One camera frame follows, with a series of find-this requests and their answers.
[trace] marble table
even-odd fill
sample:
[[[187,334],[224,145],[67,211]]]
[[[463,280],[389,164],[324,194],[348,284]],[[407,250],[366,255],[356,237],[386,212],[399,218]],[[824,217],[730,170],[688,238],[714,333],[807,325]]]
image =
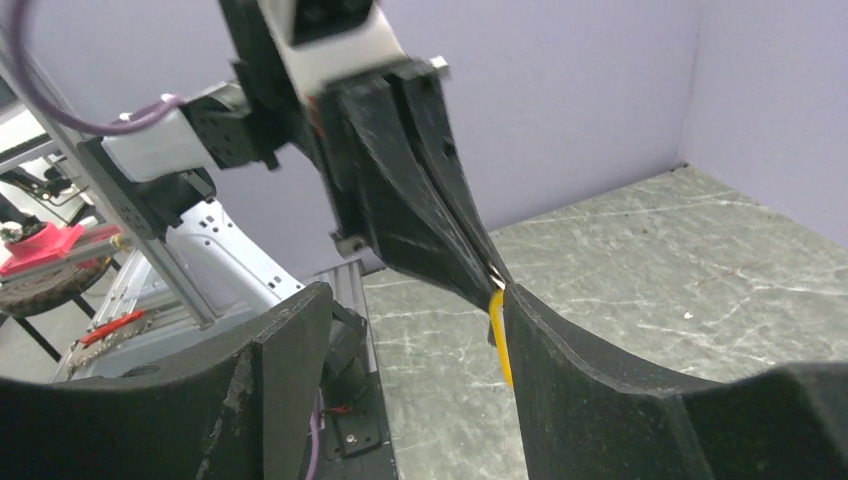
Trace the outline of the marble table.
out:
[[[848,359],[848,250],[691,167],[493,238],[560,314],[660,365],[729,381]],[[365,293],[400,477],[527,478],[487,317],[390,271]]]

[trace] cable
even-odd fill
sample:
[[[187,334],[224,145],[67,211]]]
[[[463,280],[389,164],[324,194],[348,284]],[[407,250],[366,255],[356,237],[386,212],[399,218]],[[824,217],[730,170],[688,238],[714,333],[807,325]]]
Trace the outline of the cable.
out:
[[[21,90],[29,97],[33,105],[45,115],[62,125],[96,136],[119,136],[140,132],[165,117],[173,109],[183,104],[183,100],[172,96],[163,95],[161,100],[143,109],[141,118],[126,122],[116,122],[111,125],[96,125],[81,118],[75,117],[54,105],[42,95],[41,90],[35,85],[30,72],[29,63],[26,58],[27,26],[30,20],[33,0],[15,0],[11,8],[11,25],[9,27],[9,49],[12,55],[12,63],[15,77]]]
[[[318,453],[321,449],[321,441],[318,438],[321,429],[319,428],[321,416],[321,394],[315,399],[315,410],[312,412],[312,417],[309,419],[309,435],[312,437],[312,452],[309,456],[309,468],[306,470],[304,480],[315,480],[315,473],[318,471]]]
[[[512,368],[509,366],[509,352],[506,349],[506,334],[503,324],[503,290],[498,290],[489,301],[489,317],[492,319],[492,331],[495,332],[495,345],[498,347],[498,357],[501,361],[501,370],[509,388],[512,385]]]

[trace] black 3d-printed part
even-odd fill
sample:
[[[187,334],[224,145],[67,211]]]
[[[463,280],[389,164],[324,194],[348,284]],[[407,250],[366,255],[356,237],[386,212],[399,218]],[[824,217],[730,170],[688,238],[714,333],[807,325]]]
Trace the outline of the black 3d-printed part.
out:
[[[362,354],[367,328],[364,318],[335,303],[330,346],[321,373],[321,393],[328,407],[349,405],[366,390],[367,355]]]
[[[300,102],[258,2],[218,0],[218,4],[238,56],[233,69],[251,107],[300,116]]]
[[[122,378],[0,379],[0,476],[295,480],[327,350],[332,292],[269,312]]]
[[[471,198],[436,68],[387,66],[328,86],[317,105],[340,236],[361,236],[393,270],[486,309],[489,265],[509,273]]]
[[[203,146],[222,170],[261,161],[279,167],[274,152],[289,141],[283,120],[261,107],[253,108],[241,85],[224,83],[183,107]]]
[[[509,285],[506,333],[530,480],[848,478],[848,365],[731,384],[660,367]]]

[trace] yellow object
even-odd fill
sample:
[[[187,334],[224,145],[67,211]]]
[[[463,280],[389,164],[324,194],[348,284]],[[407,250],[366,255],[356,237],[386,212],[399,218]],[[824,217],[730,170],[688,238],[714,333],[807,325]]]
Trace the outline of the yellow object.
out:
[[[501,370],[509,388],[512,385],[512,369],[509,366],[509,352],[506,349],[506,334],[503,323],[503,290],[498,290],[489,301],[489,317],[492,319],[492,330],[495,332],[495,345],[498,347],[498,357],[501,361]]]
[[[124,252],[131,250],[130,245],[128,243],[124,243],[124,236],[120,233],[112,236],[111,243],[118,250],[122,250]]]

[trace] red object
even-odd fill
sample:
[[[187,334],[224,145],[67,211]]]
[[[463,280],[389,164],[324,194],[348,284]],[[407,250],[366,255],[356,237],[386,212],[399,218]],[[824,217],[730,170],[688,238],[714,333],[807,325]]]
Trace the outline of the red object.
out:
[[[57,228],[48,222],[40,232],[26,240],[6,243],[12,256],[0,266],[0,276],[14,275],[63,258],[84,232],[82,225]]]
[[[102,327],[100,327],[100,328],[94,330],[93,332],[89,333],[88,335],[82,337],[80,339],[80,343],[82,343],[84,348],[88,348],[94,342],[98,342],[100,340],[103,340],[104,338],[106,338],[110,334],[115,333],[118,329],[120,329],[122,327],[126,327],[127,325],[135,322],[136,320],[140,320],[143,317],[144,317],[144,310],[136,310],[132,313],[128,313],[128,314],[124,315],[123,317],[112,320],[111,322],[107,323],[106,325],[103,325]]]
[[[324,413],[335,413],[336,415],[346,415],[353,411],[350,405],[342,405],[341,407],[325,408]]]

